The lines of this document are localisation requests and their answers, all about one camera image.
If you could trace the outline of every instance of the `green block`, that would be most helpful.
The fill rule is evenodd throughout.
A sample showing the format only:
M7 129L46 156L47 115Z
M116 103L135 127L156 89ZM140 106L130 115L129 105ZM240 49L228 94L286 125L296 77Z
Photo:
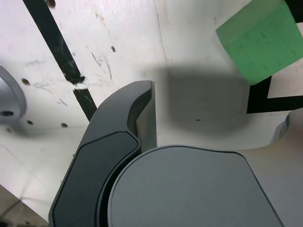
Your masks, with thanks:
M303 57L303 38L284 0L253 0L217 34L252 85Z

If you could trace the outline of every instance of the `scratch mark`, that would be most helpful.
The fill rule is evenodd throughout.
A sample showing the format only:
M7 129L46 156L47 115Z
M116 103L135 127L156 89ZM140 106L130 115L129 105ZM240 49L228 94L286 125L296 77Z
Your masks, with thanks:
M98 64L98 66L99 66L100 68L102 68L101 63L97 61L95 55L94 55L92 52L90 52L90 53L91 53L91 55L93 56L93 58L95 59L95 62Z
M44 61L34 60L34 61L25 62L25 66L40 65L40 64L44 64L44 63L45 63Z
M163 44L163 39L162 39L161 28L160 28L159 15L158 15L158 12L157 12L156 1L155 1L155 10L156 10L157 19L158 19L158 26L159 26L159 31L160 31L160 37L161 37L161 43L162 43L163 53L164 53L165 61L167 61L167 57L166 57L166 53L165 53L165 49L164 49L164 44Z
M63 53L63 45L64 45L64 39L63 39L63 36L59 36L59 39L60 39L60 50L61 50L61 53Z
M100 21L100 23L103 25L103 26L105 26L105 20L104 20L104 17L102 16L102 14L98 14L97 12L95 12L95 16L96 16L96 18L98 18L99 19L99 21Z
M4 147L6 151L8 151L44 188L45 185L13 154L8 150L6 147Z
M59 98L59 100L60 100L60 102L58 102L59 104L63 104L65 106L68 106L62 99Z
M47 83L47 84L34 83L33 85L34 85L35 88L47 91L47 92L49 92L49 93L51 93L53 95L53 93L52 93L51 90L45 88L45 87L49 86L49 83Z
M87 96L85 96L85 98L89 100L89 102L90 102L91 105L93 105L93 104L91 103L91 100L90 100Z
M110 69L109 63L107 62L107 59L106 59L106 58L105 58L105 62L106 62L107 68L108 68L108 72L109 72L109 75L110 75L110 79L113 80L113 78L112 78L112 70Z

